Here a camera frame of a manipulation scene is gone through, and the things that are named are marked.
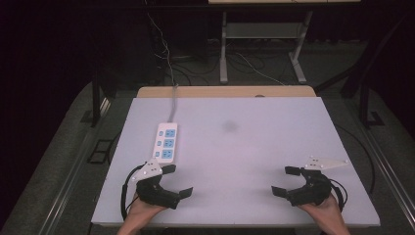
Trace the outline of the black rectangular floor frame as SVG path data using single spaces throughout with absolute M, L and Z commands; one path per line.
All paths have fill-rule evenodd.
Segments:
M 93 165 L 110 164 L 110 153 L 113 144 L 114 141 L 112 139 L 99 139 L 88 157 L 87 162 Z

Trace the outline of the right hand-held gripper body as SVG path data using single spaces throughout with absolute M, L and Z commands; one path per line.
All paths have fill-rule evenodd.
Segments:
M 323 170 L 347 164 L 348 161 L 310 157 L 308 162 L 300 167 L 300 175 L 297 175 L 305 179 L 305 184 L 298 189 L 288 190 L 286 199 L 293 207 L 305 204 L 318 206 L 335 192 L 338 206 L 344 207 L 348 200 L 346 188 L 340 182 L 326 176 Z

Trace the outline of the person's left hand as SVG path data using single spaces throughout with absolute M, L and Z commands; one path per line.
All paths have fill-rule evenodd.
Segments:
M 142 202 L 141 199 L 135 195 L 124 223 L 139 225 L 142 229 L 153 217 L 164 210 L 165 207 L 147 204 Z

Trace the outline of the wooden table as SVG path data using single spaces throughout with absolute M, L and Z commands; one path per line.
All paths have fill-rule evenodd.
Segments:
M 315 97 L 312 87 L 289 86 L 170 86 L 142 87 L 138 98 Z

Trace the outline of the person's right hand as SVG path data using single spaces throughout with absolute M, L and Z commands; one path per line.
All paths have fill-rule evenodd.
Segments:
M 330 195 L 323 203 L 316 206 L 313 204 L 300 205 L 299 209 L 305 211 L 316 224 L 323 229 L 334 230 L 344 225 L 344 220 L 337 200 Z

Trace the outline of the grey metal stand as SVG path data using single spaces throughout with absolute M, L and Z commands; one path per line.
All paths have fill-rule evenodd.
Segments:
M 219 82 L 228 83 L 226 42 L 228 39 L 295 39 L 295 49 L 289 53 L 289 60 L 299 83 L 306 83 L 299 56 L 305 41 L 313 12 L 305 13 L 302 22 L 294 23 L 233 23 L 228 14 L 222 13 L 221 47 L 219 57 Z

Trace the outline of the white power strip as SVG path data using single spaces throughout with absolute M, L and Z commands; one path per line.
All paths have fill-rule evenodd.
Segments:
M 160 165 L 168 165 L 174 162 L 178 124 L 164 122 L 158 126 L 153 157 Z

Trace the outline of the black metal stand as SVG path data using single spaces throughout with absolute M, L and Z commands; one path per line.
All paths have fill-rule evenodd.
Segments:
M 369 95 L 381 95 L 393 113 L 409 130 L 415 129 L 415 10 L 376 14 L 370 24 L 372 33 L 360 58 L 346 70 L 314 87 L 321 92 L 343 81 L 344 98 L 359 96 L 358 118 L 366 126 Z
M 97 73 L 95 73 L 92 76 L 91 86 L 92 108 L 83 114 L 81 122 L 89 123 L 91 127 L 95 127 L 99 123 L 99 121 L 104 117 L 106 111 L 110 107 L 111 102 L 105 95 L 104 90 L 102 89 L 100 76 Z

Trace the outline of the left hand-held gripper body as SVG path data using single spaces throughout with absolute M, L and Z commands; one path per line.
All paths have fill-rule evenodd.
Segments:
M 175 210 L 181 199 L 179 193 L 161 187 L 161 179 L 164 176 L 161 168 L 155 158 L 142 165 L 132 176 L 132 181 L 136 183 L 136 194 L 142 202 Z

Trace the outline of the aluminium floor rail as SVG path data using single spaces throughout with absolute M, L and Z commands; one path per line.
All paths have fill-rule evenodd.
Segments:
M 93 115 L 97 111 L 98 117 L 105 116 L 110 105 L 107 98 L 99 98 L 97 104 L 91 99 L 76 98 L 69 107 L 38 167 L 42 189 L 52 201 L 44 203 L 45 215 L 36 235 L 55 233 L 95 137 Z
M 372 189 L 376 202 L 393 205 L 415 221 L 415 141 L 397 126 L 359 127 L 379 173 Z

